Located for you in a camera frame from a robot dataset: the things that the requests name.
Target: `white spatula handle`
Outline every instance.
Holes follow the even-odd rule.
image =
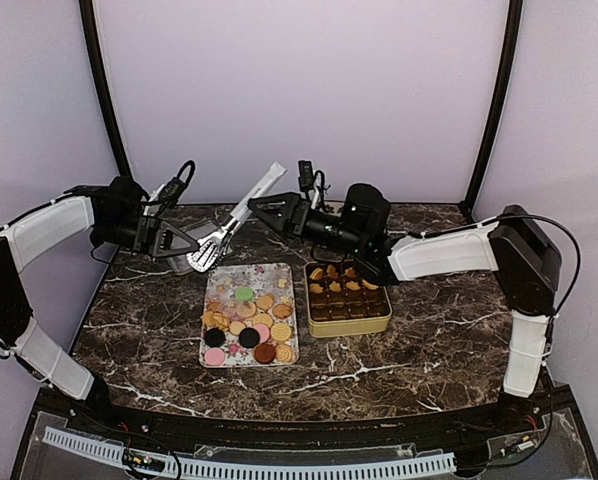
[[[270,166],[268,172],[261,178],[261,180],[257,182],[254,187],[252,187],[252,190],[250,190],[248,194],[241,199],[232,212],[230,212],[230,216],[238,222],[233,232],[238,229],[252,213],[248,208],[248,200],[266,195],[274,186],[274,184],[277,183],[277,181],[283,177],[286,172],[286,168],[278,162],[275,162]]]

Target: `white wall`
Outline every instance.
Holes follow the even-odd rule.
[[[507,0],[96,2],[138,180],[188,158],[186,202],[238,201],[267,166],[326,171],[333,199],[465,196],[494,86]]]
[[[81,183],[115,174],[77,1],[0,0],[0,225]],[[64,347],[101,277],[86,236],[24,272],[35,316]],[[0,479],[10,471],[38,385],[0,361]]]
[[[558,320],[550,366],[572,385],[598,454],[598,1],[526,2],[478,217],[509,203],[555,218],[581,243],[581,279]],[[572,248],[549,232],[566,285]]]

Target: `black cookie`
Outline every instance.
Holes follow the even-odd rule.
[[[220,347],[226,341],[226,334],[218,328],[211,328],[206,332],[203,340],[209,347]]]
[[[259,340],[261,340],[259,332],[256,331],[254,328],[244,328],[239,334],[239,343],[242,347],[245,348],[256,347],[257,345],[259,345]]]

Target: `marble table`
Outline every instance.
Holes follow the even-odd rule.
[[[178,207],[185,227],[221,219],[227,205]],[[464,223],[455,205],[394,204],[389,230]],[[292,266],[301,356],[275,368],[199,364],[206,276],[177,276],[165,260],[120,252],[73,349],[100,374],[113,403],[150,411],[263,421],[366,420],[493,403],[508,359],[511,317],[490,273],[435,276],[390,287],[381,334],[316,339],[308,332],[302,267],[310,248],[286,244],[258,220],[234,239],[225,265]]]

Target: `patterned tray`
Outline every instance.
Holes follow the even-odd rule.
[[[256,313],[254,316],[244,318],[239,313],[239,306],[244,304],[243,301],[237,299],[237,290],[240,287],[249,287],[254,293],[252,302],[256,306]],[[263,296],[270,296],[272,298],[272,307],[264,310],[257,305],[257,300]],[[209,312],[219,313],[215,317],[219,320],[206,320],[202,323],[201,330],[201,344],[199,347],[199,362],[206,368],[229,368],[229,367],[269,367],[278,365],[289,365],[295,363],[299,359],[299,339],[297,336],[297,317],[295,311],[294,290],[292,286],[292,271],[290,265],[286,263],[270,263],[260,265],[241,265],[232,267],[217,267],[214,269],[209,277],[206,286],[204,315],[211,316]],[[278,318],[276,312],[281,312],[284,308],[279,310],[276,307],[286,305],[290,307],[290,315],[287,318]],[[257,315],[268,313],[273,322],[272,329],[275,325],[285,324],[290,327],[290,338],[286,341],[276,341],[271,335],[270,338],[262,343],[270,344],[275,347],[275,351],[284,350],[282,347],[278,349],[278,345],[285,344],[290,347],[292,357],[288,358],[288,349],[285,348],[284,355],[277,355],[271,363],[262,364],[254,357],[254,348],[245,348],[239,342],[239,336],[231,333],[230,324],[232,322],[242,322],[246,327],[254,327],[258,323]],[[209,364],[206,361],[206,353],[211,349],[206,344],[206,332],[211,328],[220,328],[225,335],[225,342],[215,347],[212,353],[218,353],[216,348],[222,350],[225,355],[224,361],[220,365]]]

